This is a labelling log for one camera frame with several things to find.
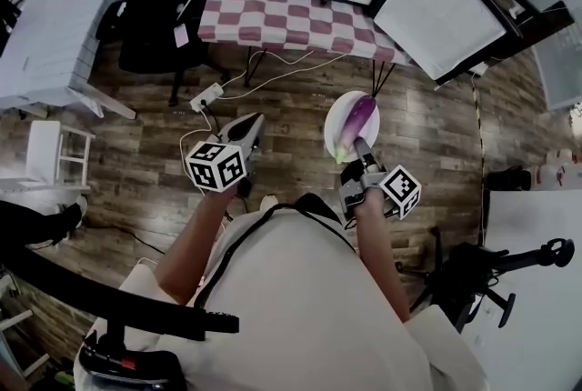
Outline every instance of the white plate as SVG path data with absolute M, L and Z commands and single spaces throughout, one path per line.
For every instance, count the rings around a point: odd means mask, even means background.
M 364 95 L 368 94 L 359 90 L 353 90 L 340 96 L 336 102 L 331 105 L 331 108 L 327 113 L 326 125 L 324 126 L 324 140 L 326 141 L 327 152 L 329 152 L 332 157 L 336 157 L 336 143 L 342 129 L 344 128 L 347 116 L 352 111 L 352 107 L 356 104 L 357 100 Z M 374 113 L 372 113 L 364 127 L 362 127 L 360 136 L 364 137 L 367 144 L 371 147 L 374 145 L 376 138 L 378 137 L 379 130 L 380 112 L 376 106 Z M 354 160 L 357 160 L 357 154 L 352 147 L 347 153 L 345 163 L 353 162 Z

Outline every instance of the person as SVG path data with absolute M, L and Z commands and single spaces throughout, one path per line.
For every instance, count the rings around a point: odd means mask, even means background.
M 86 209 L 87 201 L 82 195 L 54 215 L 42 215 L 32 208 L 0 201 L 0 234 L 22 246 L 44 242 L 55 246 L 81 225 Z
M 236 218 L 215 242 L 236 187 L 207 193 L 154 271 L 137 265 L 122 284 L 141 296 L 191 306 L 216 275 L 226 249 L 263 212 Z M 317 196 L 277 209 L 234 252 L 204 309 L 238 316 L 237 334 L 205 342 L 125 330 L 131 350 L 167 350 L 189 389 L 477 391 L 483 371 L 437 306 L 410 317 L 395 269 L 385 198 L 370 189 L 355 209 L 359 257 L 336 214 Z M 95 322 L 99 335 L 106 331 Z M 75 388 L 94 381 L 75 361 Z M 108 388 L 118 388 L 111 383 Z

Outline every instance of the white shirt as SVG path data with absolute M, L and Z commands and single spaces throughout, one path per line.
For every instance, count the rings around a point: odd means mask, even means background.
M 206 281 L 260 216 L 229 225 L 210 256 Z M 320 219 L 344 234 L 338 223 Z M 121 288 L 174 303 L 144 265 Z M 403 325 L 357 255 L 293 210 L 276 212 L 236 250 L 205 309 L 238 316 L 240 332 L 207 333 L 205 342 L 195 342 L 127 328 L 125 345 L 175 353 L 190 389 L 487 389 L 478 362 L 437 306 Z M 94 329 L 103 334 L 105 322 L 98 319 Z M 78 358 L 75 386 L 99 389 Z

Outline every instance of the pink sticky note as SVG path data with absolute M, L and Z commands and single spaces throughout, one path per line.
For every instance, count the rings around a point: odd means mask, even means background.
M 174 38 L 176 39 L 176 46 L 178 48 L 180 48 L 182 45 L 186 45 L 189 42 L 186 25 L 181 24 L 174 29 Z

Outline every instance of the purple eggplant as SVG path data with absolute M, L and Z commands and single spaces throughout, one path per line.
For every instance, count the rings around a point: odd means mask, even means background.
M 363 95 L 354 104 L 336 144 L 336 162 L 338 164 L 344 163 L 349 149 L 375 109 L 376 100 L 370 95 Z

